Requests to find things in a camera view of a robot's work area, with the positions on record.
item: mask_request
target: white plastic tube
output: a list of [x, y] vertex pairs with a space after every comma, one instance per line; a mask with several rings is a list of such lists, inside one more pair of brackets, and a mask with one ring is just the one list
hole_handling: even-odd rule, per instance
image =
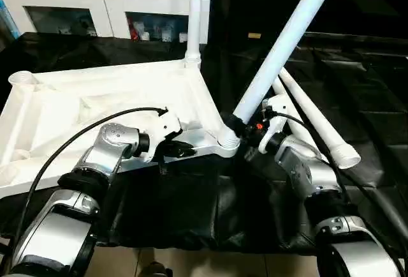
[[187, 33], [187, 63], [200, 63], [201, 0], [190, 0], [189, 28]]
[[[275, 81], [272, 84], [273, 90], [275, 91], [276, 95], [279, 94], [285, 94], [288, 95], [288, 92], [286, 92], [285, 87], [283, 86], [281, 80], [279, 78], [276, 78]], [[293, 105], [292, 101], [289, 99], [289, 102], [286, 104], [287, 110], [288, 110], [288, 114], [290, 116], [293, 116], [299, 120], [302, 120], [302, 118], [300, 117], [298, 111], [296, 110], [296, 107]], [[310, 133], [307, 131], [306, 128], [304, 128], [301, 124], [296, 123], [295, 121], [292, 120], [288, 120], [288, 124], [289, 127], [291, 128], [291, 131], [293, 133], [293, 135], [308, 143], [311, 146], [314, 146], [315, 148], [317, 148], [316, 143], [313, 141], [312, 136], [310, 135]]]
[[300, 0], [234, 111], [245, 124], [261, 103], [324, 0]]
[[359, 163], [361, 157], [354, 147], [344, 141], [288, 71], [283, 68], [279, 76], [326, 143], [339, 168], [350, 168]]

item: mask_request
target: black cable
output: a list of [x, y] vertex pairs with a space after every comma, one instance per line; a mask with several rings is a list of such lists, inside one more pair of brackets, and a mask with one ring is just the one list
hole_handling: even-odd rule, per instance
[[138, 111], [155, 111], [157, 113], [159, 113], [159, 116], [161, 116], [162, 114], [166, 113], [167, 110], [165, 109], [160, 109], [160, 108], [152, 108], [152, 107], [142, 107], [142, 108], [133, 108], [133, 109], [128, 109], [128, 110], [124, 110], [124, 111], [120, 111], [118, 113], [112, 114], [110, 116], [104, 117], [103, 119], [100, 119], [99, 121], [89, 125], [88, 127], [85, 127], [84, 129], [82, 129], [80, 132], [76, 133], [75, 135], [73, 135], [68, 141], [66, 141], [65, 143], [63, 143], [63, 145], [58, 148], [54, 154], [52, 154], [50, 156], [50, 158], [44, 163], [43, 167], [40, 169], [40, 171], [38, 172], [37, 176], [34, 178], [33, 183], [31, 184], [30, 190], [28, 192], [27, 198], [25, 200], [25, 205], [23, 207], [22, 213], [21, 213], [21, 217], [20, 220], [18, 221], [18, 226], [16, 229], [16, 234], [15, 234], [15, 244], [13, 247], [13, 253], [15, 252], [15, 249], [17, 247], [18, 244], [18, 240], [20, 239], [21, 236], [21, 232], [22, 232], [22, 228], [24, 225], [24, 220], [26, 218], [26, 214], [27, 214], [27, 209], [30, 205], [31, 199], [34, 195], [34, 192], [36, 190], [36, 187], [42, 177], [42, 175], [44, 174], [44, 172], [46, 171], [46, 169], [50, 166], [50, 164], [54, 161], [54, 159], [61, 154], [61, 152], [66, 149], [73, 141], [75, 141], [78, 137], [80, 137], [81, 135], [83, 135], [85, 132], [88, 132], [89, 130], [99, 126], [100, 124], [103, 124], [111, 119], [114, 119], [115, 117], [118, 116], [123, 116], [124, 114], [128, 114], [128, 113], [132, 113], [132, 112], [138, 112]]
[[294, 122], [296, 122], [296, 123], [302, 125], [304, 128], [306, 128], [307, 131], [310, 131], [308, 125], [306, 125], [303, 121], [301, 121], [301, 120], [295, 118], [294, 116], [290, 116], [289, 114], [280, 113], [280, 112], [276, 112], [276, 111], [273, 111], [273, 114], [274, 114], [275, 116], [282, 116], [282, 117], [286, 117], [287, 119], [291, 119], [292, 121], [294, 121]]

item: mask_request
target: black tablecloth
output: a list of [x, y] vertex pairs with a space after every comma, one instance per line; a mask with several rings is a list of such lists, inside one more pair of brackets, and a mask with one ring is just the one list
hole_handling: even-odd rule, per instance
[[[386, 209], [408, 238], [408, 43], [306, 37], [286, 68], [361, 154], [347, 172]], [[1, 99], [7, 77], [116, 64], [181, 59], [185, 45], [116, 38], [25, 34], [0, 53]], [[232, 112], [268, 49], [234, 53], [207, 45], [201, 71], [220, 111]], [[168, 165], [168, 174], [145, 168], [117, 176], [108, 197], [100, 244], [178, 247], [253, 253], [314, 253], [312, 229], [285, 173], [268, 156], [206, 156]], [[349, 182], [363, 217], [396, 250], [388, 222]], [[55, 188], [38, 191], [33, 218]], [[0, 200], [0, 234], [12, 236], [24, 195]]]

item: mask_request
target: tile floor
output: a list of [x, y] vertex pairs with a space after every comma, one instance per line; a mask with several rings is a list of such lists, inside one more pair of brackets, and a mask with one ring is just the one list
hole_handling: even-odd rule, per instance
[[315, 257], [96, 248], [85, 277], [133, 277], [156, 260], [174, 277], [318, 277]]

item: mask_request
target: glass cabinet door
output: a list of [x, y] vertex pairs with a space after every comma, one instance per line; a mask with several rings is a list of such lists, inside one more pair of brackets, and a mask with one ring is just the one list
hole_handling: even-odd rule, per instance
[[188, 17], [185, 15], [126, 12], [129, 35], [136, 41], [187, 41]]
[[[139, 41], [187, 41], [190, 0], [105, 0], [113, 36]], [[201, 0], [200, 43], [207, 43], [210, 0]]]
[[37, 32], [97, 36], [88, 9], [25, 6]]
[[104, 0], [3, 0], [18, 31], [112, 36]]

